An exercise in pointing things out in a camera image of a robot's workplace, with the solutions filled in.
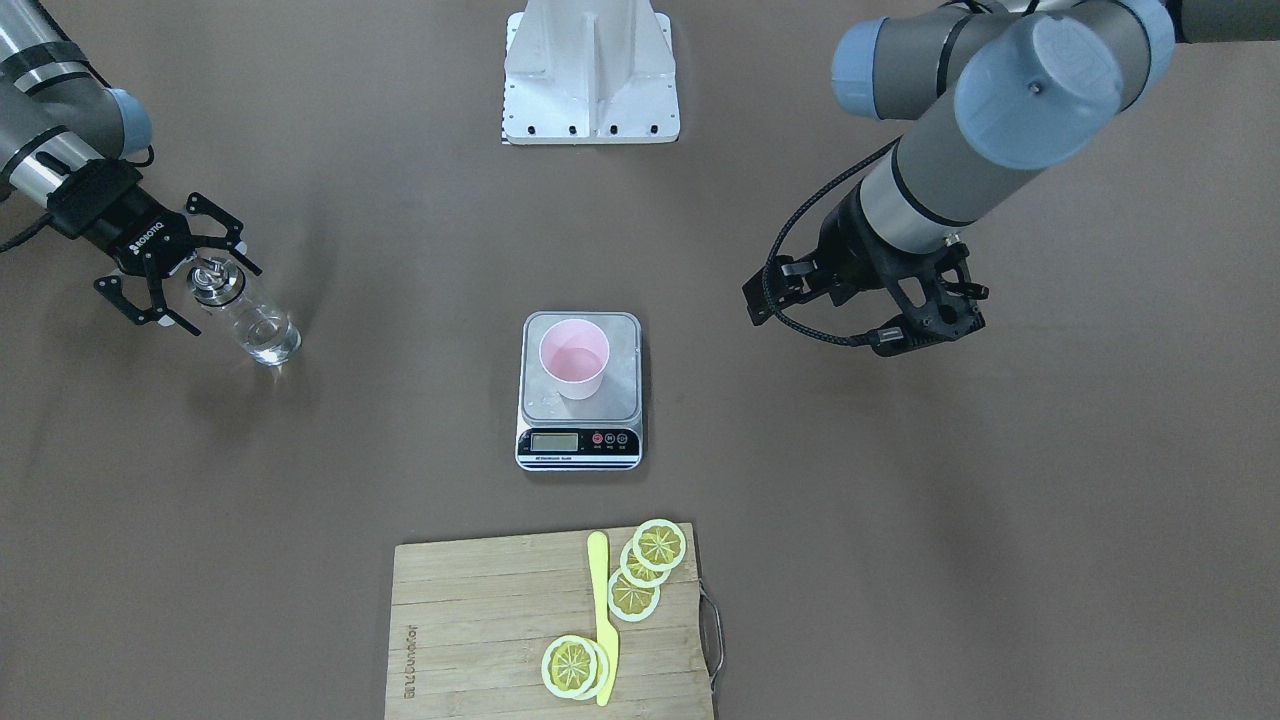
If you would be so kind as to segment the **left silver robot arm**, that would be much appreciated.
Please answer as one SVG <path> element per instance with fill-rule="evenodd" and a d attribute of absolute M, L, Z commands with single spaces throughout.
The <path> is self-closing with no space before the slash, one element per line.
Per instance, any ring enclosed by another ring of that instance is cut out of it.
<path fill-rule="evenodd" d="M 812 288 L 887 290 L 899 315 L 855 338 L 881 356 L 980 329 L 986 288 L 948 237 L 1083 150 L 1178 44 L 1276 38 L 1275 1 L 998 1 L 852 26 L 831 63 L 838 105 L 911 127 L 828 215 Z"/>

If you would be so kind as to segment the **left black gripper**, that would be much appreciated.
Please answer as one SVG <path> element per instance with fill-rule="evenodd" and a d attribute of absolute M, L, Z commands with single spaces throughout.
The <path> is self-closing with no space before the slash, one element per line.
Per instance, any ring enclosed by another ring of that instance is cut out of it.
<path fill-rule="evenodd" d="M 932 346 L 986 327 L 978 302 L 989 290 L 972 281 L 965 243 L 928 254 L 897 250 L 872 228 L 855 192 L 823 220 L 815 250 L 815 295 L 838 307 L 859 292 L 884 290 L 899 315 L 858 336 L 868 346 Z"/>

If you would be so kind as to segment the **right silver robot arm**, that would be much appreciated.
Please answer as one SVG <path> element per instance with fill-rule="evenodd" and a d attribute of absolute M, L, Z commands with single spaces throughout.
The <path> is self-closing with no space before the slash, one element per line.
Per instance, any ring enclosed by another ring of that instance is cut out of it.
<path fill-rule="evenodd" d="M 5 1 L 3 26 L 3 193 L 23 193 L 41 215 L 3 245 L 13 250 L 52 228 L 86 240 L 115 264 L 93 286 L 137 325 L 188 328 L 163 283 L 189 266 L 209 311 L 248 295 L 242 223 L 201 193 L 180 211 L 142 188 L 137 152 L 152 149 L 142 104 L 109 85 L 37 1 Z"/>

